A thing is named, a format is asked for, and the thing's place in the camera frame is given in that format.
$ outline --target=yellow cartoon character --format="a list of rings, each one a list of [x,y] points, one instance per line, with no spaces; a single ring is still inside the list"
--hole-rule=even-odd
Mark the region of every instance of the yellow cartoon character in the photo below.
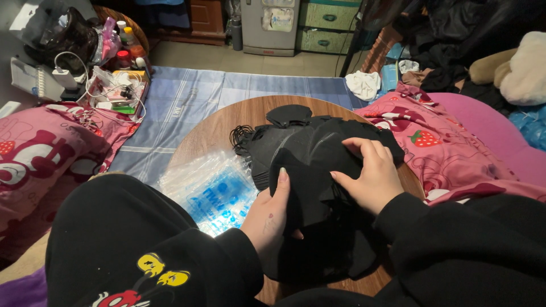
[[[157,284],[177,287],[188,281],[189,277],[190,274],[188,271],[167,271],[167,273],[159,277]]]
[[[163,271],[165,263],[154,252],[147,253],[138,259],[136,265],[148,278],[154,277]]]

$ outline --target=black sweatshirt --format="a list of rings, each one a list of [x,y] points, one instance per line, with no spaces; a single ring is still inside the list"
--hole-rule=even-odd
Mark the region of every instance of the black sweatshirt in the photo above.
[[[546,306],[545,226],[546,206],[525,197],[498,195],[431,208],[403,193],[375,220],[377,231],[392,242],[396,272],[375,298],[321,288],[275,306]],[[263,285],[258,255],[238,229],[215,239],[189,229],[149,252],[142,266],[154,271],[163,265],[162,271],[146,273],[127,264],[76,306],[241,307],[255,304]]]

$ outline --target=purple blanket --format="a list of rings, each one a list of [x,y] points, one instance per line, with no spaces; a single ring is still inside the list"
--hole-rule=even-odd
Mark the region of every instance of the purple blanket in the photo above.
[[[0,285],[0,307],[46,307],[48,286],[45,268]]]

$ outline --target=tattoo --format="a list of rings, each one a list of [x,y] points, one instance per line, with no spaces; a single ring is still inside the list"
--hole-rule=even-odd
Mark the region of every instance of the tattoo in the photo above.
[[[277,223],[273,220],[273,213],[269,214],[269,218],[265,221],[264,224],[264,230],[262,231],[262,234],[265,234],[265,231],[269,231],[272,228],[274,229],[277,226]]]

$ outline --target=gray thermos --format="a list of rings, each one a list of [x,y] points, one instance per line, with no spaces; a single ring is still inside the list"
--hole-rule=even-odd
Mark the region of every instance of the gray thermos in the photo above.
[[[238,16],[232,18],[232,44],[233,50],[242,50],[242,25]]]

